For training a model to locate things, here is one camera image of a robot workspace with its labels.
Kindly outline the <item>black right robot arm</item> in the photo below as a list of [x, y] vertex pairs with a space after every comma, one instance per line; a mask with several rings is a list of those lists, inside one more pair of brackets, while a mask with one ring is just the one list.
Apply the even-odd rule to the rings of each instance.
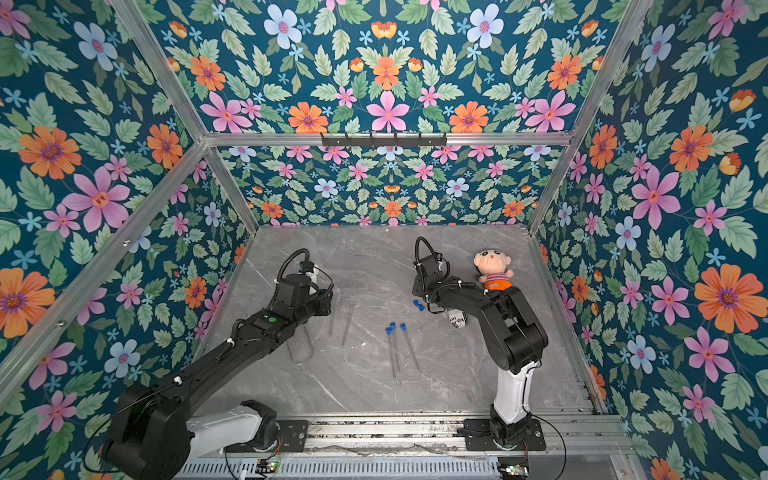
[[425, 237], [417, 237], [414, 244], [413, 295], [430, 313], [447, 314], [454, 323], [468, 317], [478, 321], [497, 366], [496, 395], [485, 434], [502, 449], [516, 446], [530, 428], [532, 377], [549, 344], [537, 314], [512, 283], [511, 262], [501, 250], [482, 250], [473, 258], [478, 279], [464, 280], [451, 273], [450, 262]]

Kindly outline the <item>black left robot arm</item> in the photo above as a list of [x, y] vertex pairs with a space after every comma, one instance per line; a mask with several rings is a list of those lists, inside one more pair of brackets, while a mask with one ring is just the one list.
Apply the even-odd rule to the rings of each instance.
[[280, 268], [266, 307], [234, 322], [219, 345], [177, 373], [149, 386], [134, 384], [118, 398], [100, 451], [103, 462], [132, 479], [172, 479], [190, 460], [230, 445], [256, 442], [267, 450], [278, 440], [275, 411], [246, 400], [219, 413], [198, 415], [215, 393], [256, 361], [288, 342], [299, 326], [330, 314], [332, 284], [308, 249], [293, 252], [295, 273]]

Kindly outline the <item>plush doll orange pants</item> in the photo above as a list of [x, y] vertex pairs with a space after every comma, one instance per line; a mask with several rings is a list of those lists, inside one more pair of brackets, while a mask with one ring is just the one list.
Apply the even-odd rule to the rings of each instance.
[[480, 251], [474, 256], [473, 264], [479, 272], [479, 281], [487, 290], [504, 291], [512, 286], [511, 258], [502, 251]]

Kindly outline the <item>white ventilation grille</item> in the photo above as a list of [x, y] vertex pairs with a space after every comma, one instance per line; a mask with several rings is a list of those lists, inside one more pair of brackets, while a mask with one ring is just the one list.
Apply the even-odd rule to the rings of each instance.
[[455, 457], [256, 457], [202, 458], [177, 479], [499, 479], [494, 459]]

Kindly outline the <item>metal hook rail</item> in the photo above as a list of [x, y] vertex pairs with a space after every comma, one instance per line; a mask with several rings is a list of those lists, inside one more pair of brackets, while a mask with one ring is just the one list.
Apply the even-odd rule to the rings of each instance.
[[443, 134], [392, 133], [392, 134], [321, 134], [324, 147], [378, 148], [399, 146], [403, 148], [443, 147], [448, 139]]

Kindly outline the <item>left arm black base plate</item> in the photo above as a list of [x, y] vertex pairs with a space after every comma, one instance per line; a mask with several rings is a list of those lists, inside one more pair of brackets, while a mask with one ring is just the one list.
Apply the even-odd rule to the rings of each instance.
[[303, 452], [308, 439], [306, 420], [270, 420], [260, 427], [254, 439], [228, 446], [227, 453]]

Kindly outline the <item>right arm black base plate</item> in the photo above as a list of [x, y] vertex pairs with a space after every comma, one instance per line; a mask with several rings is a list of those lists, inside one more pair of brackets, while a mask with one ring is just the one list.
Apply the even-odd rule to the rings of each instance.
[[507, 425], [497, 419], [465, 419], [457, 429], [468, 451], [542, 452], [546, 450], [541, 424], [523, 419]]

